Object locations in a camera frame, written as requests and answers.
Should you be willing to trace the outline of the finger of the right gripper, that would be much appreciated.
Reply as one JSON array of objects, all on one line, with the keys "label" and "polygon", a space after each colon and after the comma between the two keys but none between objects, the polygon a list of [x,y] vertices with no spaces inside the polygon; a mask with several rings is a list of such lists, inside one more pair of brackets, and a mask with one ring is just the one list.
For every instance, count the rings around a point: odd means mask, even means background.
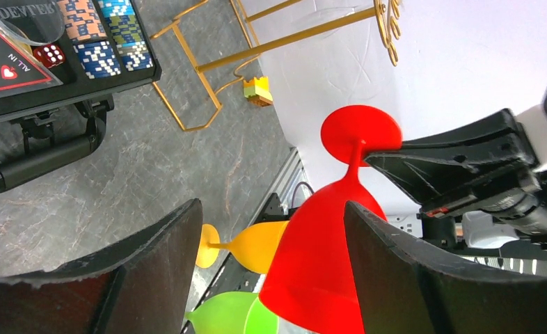
[{"label": "finger of the right gripper", "polygon": [[528,141],[522,126],[509,109],[501,109],[487,117],[440,134],[404,141],[402,150],[445,150],[454,154],[492,153],[526,154]]},{"label": "finger of the right gripper", "polygon": [[486,205],[539,190],[528,154],[369,154],[365,161],[419,205]]}]

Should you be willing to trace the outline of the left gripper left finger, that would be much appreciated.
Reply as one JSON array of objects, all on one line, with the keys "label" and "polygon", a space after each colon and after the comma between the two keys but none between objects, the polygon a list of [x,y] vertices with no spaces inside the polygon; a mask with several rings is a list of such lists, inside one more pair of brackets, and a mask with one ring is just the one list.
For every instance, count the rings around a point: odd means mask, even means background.
[{"label": "left gripper left finger", "polygon": [[0,276],[0,333],[179,333],[202,224],[191,199],[52,271]]}]

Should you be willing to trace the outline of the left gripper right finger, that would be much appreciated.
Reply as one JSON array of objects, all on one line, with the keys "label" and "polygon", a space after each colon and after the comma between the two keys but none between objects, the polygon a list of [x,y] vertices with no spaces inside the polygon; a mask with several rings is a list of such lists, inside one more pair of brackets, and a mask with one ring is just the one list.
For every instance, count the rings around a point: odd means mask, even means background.
[{"label": "left gripper right finger", "polygon": [[366,333],[547,333],[547,278],[465,260],[354,201],[344,228]]}]

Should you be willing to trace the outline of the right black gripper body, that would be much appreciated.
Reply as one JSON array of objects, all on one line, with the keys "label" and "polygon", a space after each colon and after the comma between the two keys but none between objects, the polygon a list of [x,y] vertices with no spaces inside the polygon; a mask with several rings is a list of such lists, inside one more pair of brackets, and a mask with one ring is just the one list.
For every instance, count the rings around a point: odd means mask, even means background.
[{"label": "right black gripper body", "polygon": [[510,226],[520,239],[547,251],[547,170],[533,173],[522,168],[466,182],[423,200],[420,213],[427,218],[449,218],[476,211]]}]

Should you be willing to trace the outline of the red plastic wine glass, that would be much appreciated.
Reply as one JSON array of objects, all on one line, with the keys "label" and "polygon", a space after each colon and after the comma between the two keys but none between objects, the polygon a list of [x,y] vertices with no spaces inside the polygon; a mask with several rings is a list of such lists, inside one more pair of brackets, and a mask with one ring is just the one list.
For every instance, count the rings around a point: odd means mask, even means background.
[{"label": "red plastic wine glass", "polygon": [[346,174],[311,195],[292,215],[259,293],[274,314],[316,333],[364,333],[344,229],[349,201],[386,219],[360,183],[372,151],[398,150],[402,132],[393,117],[367,105],[344,106],[323,122],[321,140]]}]

